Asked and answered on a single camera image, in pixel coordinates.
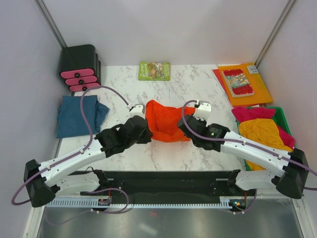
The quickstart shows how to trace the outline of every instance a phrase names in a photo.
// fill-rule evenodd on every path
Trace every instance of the reflective metal surface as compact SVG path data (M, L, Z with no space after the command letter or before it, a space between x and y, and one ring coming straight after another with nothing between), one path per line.
M46 208L59 223L83 208ZM85 213L61 225L44 218L38 238L302 238L292 201L258 199L244 215L216 209L131 209L123 214Z

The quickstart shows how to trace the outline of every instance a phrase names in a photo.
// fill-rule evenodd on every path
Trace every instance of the white marble surface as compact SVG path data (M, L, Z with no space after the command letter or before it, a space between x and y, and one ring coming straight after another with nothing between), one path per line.
M138 66L106 66L102 68L103 85L113 87L130 104L149 100L171 107L181 107L192 99L209 101L212 113L208 122L236 128L225 92L218 83L213 69L216 65L172 65L170 81L139 81ZM122 100L111 91L98 89L87 95L98 95L99 102L110 108L102 129L124 123L129 113ZM88 136L62 140L59 155L85 144ZM122 154L113 155L90 164L94 169L124 171L219 171L243 169L241 162L232 155L205 151L192 142L163 143L152 140L146 145L134 145Z

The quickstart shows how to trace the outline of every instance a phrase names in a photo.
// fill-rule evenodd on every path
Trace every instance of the folded blue towel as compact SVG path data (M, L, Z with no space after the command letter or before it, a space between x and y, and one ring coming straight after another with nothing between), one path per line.
M83 108L93 134L100 132L109 108L97 100L97 96L85 96ZM63 96L58 108L57 138L89 135L88 128L80 112L80 97Z

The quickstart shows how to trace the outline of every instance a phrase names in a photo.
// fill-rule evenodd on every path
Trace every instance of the green book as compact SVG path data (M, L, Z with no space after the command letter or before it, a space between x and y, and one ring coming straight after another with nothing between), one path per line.
M170 63L141 62L139 80L170 80Z

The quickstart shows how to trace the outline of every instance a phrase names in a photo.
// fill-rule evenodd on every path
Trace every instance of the robotic arm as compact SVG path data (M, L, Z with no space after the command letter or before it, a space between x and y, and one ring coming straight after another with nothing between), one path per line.
M264 171L232 171L227 186L233 194L239 189L247 191L255 188L271 189L276 187L279 192L288 197L296 199L302 197L308 175L306 170L289 164L287 161L261 149L275 151L273 148L248 140L222 125L215 123L207 125L207 118L211 112L211 105L208 102L197 102L195 107L196 110L193 115L185 116L190 128L199 135L219 139L218 141L207 141L196 137L188 130L181 119L178 127L187 137L192 139L196 147L233 154L267 168ZM84 175L68 175L92 162L104 159L105 154L108 158L111 155L122 153L135 143L146 144L151 142L153 134L149 130L144 114L145 106L142 104L135 105L130 110L131 118L125 124L118 124L97 134L90 147L85 151L83 148L86 144L61 157L41 164L38 164L35 160L29 161L25 166L24 181L38 171L48 168L47 171L26 185L32 206L43 206L57 196L108 188L108 180L103 171L94 170ZM243 143L237 143L234 140L242 140ZM256 148L248 146L247 142L255 144ZM50 168L53 163L61 161L77 151L81 151L81 153ZM287 151L278 152L281 156L307 165L305 154L301 150L294 149L292 153Z

